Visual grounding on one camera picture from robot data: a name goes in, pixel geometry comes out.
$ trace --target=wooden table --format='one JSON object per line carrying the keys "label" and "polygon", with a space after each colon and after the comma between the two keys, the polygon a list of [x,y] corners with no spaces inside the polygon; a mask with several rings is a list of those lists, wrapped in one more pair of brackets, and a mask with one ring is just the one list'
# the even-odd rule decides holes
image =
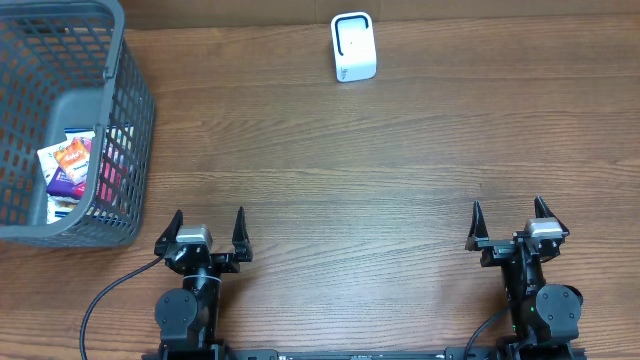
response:
{"label": "wooden table", "polygon": [[[505,304],[464,251],[472,202],[508,238],[537,194],[572,231],[544,269],[586,298],[576,345],[640,357],[640,16],[375,30],[378,74],[350,84],[327,26],[128,33],[158,113],[143,230],[122,249],[0,245],[0,358],[79,358],[89,302],[153,259],[177,208],[226,251],[240,205],[255,261],[224,277],[232,346],[461,346]],[[155,302],[180,284],[159,265],[109,294],[90,359],[153,351]]]}

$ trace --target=orange snack package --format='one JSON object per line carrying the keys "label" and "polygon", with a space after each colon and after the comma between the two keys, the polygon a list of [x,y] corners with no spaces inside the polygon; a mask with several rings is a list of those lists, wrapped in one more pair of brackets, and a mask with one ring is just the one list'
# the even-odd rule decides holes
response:
{"label": "orange snack package", "polygon": [[53,156],[74,184],[86,181],[89,170],[89,151],[79,138],[73,139],[66,148],[54,152]]}

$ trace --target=purple snack wrapper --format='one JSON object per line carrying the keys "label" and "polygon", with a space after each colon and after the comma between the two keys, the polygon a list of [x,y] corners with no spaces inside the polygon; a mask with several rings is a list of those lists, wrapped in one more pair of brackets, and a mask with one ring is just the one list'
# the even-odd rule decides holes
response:
{"label": "purple snack wrapper", "polygon": [[47,193],[53,197],[64,198],[66,201],[80,201],[84,194],[86,184],[80,183],[75,185],[64,173],[64,170],[58,168],[53,174],[53,178],[47,185]]}

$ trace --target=white snack package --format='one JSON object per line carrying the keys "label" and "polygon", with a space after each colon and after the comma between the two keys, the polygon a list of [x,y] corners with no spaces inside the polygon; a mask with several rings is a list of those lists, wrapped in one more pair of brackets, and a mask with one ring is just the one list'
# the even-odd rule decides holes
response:
{"label": "white snack package", "polygon": [[53,175],[58,169],[58,161],[53,156],[56,151],[63,150],[67,146],[71,145],[71,140],[63,141],[60,144],[47,146],[38,151],[38,159],[40,160],[40,167],[42,168],[42,175],[44,175],[44,181],[47,185],[53,179]]}
{"label": "white snack package", "polygon": [[47,195],[47,224],[54,223],[69,215],[71,210],[73,210],[75,207],[76,204],[57,201],[54,200],[54,198],[50,195]]}

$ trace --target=basket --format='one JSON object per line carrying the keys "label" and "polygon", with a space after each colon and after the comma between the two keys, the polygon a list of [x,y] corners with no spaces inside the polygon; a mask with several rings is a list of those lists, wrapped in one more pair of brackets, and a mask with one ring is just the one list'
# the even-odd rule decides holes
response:
{"label": "basket", "polygon": [[[155,104],[123,32],[115,0],[0,5],[0,239],[46,247],[135,239]],[[47,224],[36,151],[70,128],[95,132],[86,188],[75,209]]]}

